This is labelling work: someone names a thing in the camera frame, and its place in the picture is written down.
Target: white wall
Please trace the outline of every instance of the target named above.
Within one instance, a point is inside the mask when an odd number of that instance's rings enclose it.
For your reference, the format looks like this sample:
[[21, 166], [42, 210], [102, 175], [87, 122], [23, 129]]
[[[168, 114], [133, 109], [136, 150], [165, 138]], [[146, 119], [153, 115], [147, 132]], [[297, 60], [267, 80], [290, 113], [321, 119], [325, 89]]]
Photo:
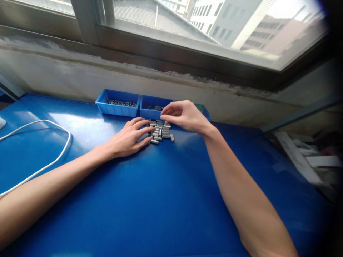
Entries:
[[[30, 93], [94, 102], [103, 89], [114, 89], [175, 100], [189, 99], [204, 104], [214, 121], [252, 127], [262, 127], [330, 94], [337, 84], [331, 76], [331, 62], [282, 92], [271, 94], [213, 81], [201, 83], [189, 74], [163, 73], [104, 61], [67, 52], [53, 44], [43, 47], [3, 41], [0, 49], [1, 73]], [[337, 109], [331, 111], [335, 113], [323, 112], [287, 129], [307, 134], [323, 127], [335, 129], [340, 113]]]

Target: white cord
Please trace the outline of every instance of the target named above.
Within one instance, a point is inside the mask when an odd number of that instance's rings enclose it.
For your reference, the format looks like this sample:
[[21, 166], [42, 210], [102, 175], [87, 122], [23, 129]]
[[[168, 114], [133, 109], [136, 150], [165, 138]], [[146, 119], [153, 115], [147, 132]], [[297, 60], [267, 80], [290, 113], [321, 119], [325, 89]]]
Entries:
[[24, 126], [18, 128], [18, 129], [16, 129], [15, 131], [9, 133], [8, 135], [6, 135], [6, 136], [4, 136], [4, 137], [0, 137], [0, 141], [1, 141], [1, 140], [4, 140], [5, 138], [8, 138], [8, 137], [11, 136], [11, 135], [13, 135], [13, 134], [14, 134], [15, 132], [17, 132], [18, 130], [21, 130], [21, 129], [23, 129], [23, 128], [25, 128], [25, 127], [31, 125], [31, 124], [34, 124], [34, 123], [37, 123], [37, 122], [41, 122], [41, 121], [50, 122], [50, 123], [52, 123], [52, 124], [54, 124], [54, 125], [60, 127], [61, 129], [65, 130], [66, 132], [68, 132], [67, 143], [65, 143], [65, 146], [64, 146], [64, 148], [63, 148], [61, 154], [57, 157], [57, 159], [56, 159], [55, 161], [53, 161], [52, 163], [46, 165], [44, 168], [41, 168], [39, 171], [33, 173], [31, 176], [29, 176], [27, 179], [25, 179], [25, 180], [23, 180], [22, 182], [20, 182], [18, 185], [14, 186], [14, 187], [12, 187], [11, 189], [7, 190], [6, 192], [0, 194], [0, 198], [3, 197], [3, 196], [5, 196], [5, 195], [8, 194], [9, 192], [12, 192], [12, 191], [15, 190], [17, 187], [20, 187], [22, 184], [28, 182], [31, 178], [33, 178], [33, 177], [36, 176], [37, 174], [41, 173], [43, 170], [49, 168], [51, 165], [53, 165], [55, 162], [57, 162], [57, 161], [61, 158], [61, 156], [64, 154], [65, 149], [67, 148], [67, 145], [69, 144], [69, 141], [70, 141], [70, 138], [71, 138], [71, 134], [70, 134], [70, 132], [69, 132], [67, 129], [65, 129], [64, 127], [61, 127], [60, 125], [57, 125], [56, 123], [54, 123], [54, 122], [52, 122], [52, 121], [49, 121], [49, 120], [38, 120], [38, 121], [31, 122], [31, 123], [29, 123], [29, 124], [26, 124], [26, 125], [24, 125]]

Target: blue storage box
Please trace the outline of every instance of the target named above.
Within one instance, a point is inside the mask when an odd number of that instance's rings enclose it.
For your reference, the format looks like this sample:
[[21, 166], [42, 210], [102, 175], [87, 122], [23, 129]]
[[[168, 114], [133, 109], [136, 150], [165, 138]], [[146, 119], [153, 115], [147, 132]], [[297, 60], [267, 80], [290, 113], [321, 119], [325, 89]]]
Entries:
[[[148, 106], [154, 107], [155, 105], [158, 105], [161, 107], [166, 107], [171, 102], [173, 102], [172, 99], [143, 95], [140, 99], [140, 115], [141, 117], [146, 118], [146, 119], [159, 120], [162, 111], [150, 110], [148, 109]], [[201, 106], [204, 108], [204, 116], [208, 120], [211, 120], [212, 118], [209, 112], [206, 110], [205, 106], [204, 105], [201, 105]]]
[[[108, 99], [136, 103], [136, 107], [108, 104]], [[140, 104], [140, 95], [105, 89], [97, 98], [95, 104], [102, 114], [136, 117]]]

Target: blue table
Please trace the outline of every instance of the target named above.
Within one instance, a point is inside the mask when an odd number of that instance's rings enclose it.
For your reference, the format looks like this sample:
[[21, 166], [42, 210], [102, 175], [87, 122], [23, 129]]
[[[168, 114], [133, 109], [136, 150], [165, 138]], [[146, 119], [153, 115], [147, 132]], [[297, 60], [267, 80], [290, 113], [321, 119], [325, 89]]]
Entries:
[[[102, 115], [94, 104], [36, 95], [0, 116], [7, 121], [0, 137], [40, 119], [72, 133], [49, 170], [106, 142], [130, 119]], [[278, 211], [299, 253], [312, 253], [330, 205], [259, 129], [214, 125]], [[172, 131], [175, 143], [164, 140], [101, 166], [0, 255], [248, 256], [204, 142], [177, 126]], [[66, 132], [38, 123], [0, 142], [1, 192], [53, 161], [66, 139]]]

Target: white building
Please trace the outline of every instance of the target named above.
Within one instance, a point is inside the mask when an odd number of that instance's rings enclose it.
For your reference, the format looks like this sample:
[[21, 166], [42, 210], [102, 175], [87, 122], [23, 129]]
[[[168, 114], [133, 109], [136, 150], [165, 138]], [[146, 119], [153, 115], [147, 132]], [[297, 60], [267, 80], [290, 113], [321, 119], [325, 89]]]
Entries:
[[190, 22], [223, 47], [240, 49], [275, 0], [197, 0]]
[[190, 0], [159, 0], [159, 1], [165, 6], [167, 6], [168, 8], [172, 9], [174, 12], [183, 15], [186, 11], [188, 1]]

